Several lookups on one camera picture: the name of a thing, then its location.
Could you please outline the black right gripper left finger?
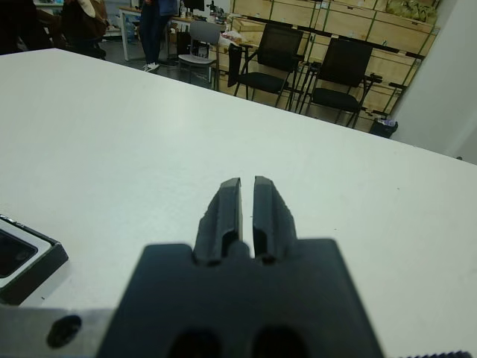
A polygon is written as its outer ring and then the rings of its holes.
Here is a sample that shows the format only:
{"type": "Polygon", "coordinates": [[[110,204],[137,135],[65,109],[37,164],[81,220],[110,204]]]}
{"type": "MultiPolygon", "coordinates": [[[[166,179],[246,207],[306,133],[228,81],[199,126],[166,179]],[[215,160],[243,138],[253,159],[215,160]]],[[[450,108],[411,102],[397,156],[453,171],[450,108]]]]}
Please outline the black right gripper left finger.
{"type": "Polygon", "coordinates": [[[198,266],[246,257],[239,178],[224,181],[214,194],[199,221],[193,257],[198,266]]]}

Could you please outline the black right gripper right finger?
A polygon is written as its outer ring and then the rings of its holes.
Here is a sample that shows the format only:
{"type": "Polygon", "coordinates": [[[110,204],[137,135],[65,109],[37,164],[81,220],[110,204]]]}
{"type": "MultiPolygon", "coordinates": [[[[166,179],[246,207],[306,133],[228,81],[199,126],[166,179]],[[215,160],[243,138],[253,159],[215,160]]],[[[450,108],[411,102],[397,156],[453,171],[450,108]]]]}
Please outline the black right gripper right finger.
{"type": "Polygon", "coordinates": [[[293,215],[274,182],[255,176],[253,187],[253,247],[262,263],[283,261],[297,241],[293,215]]]}

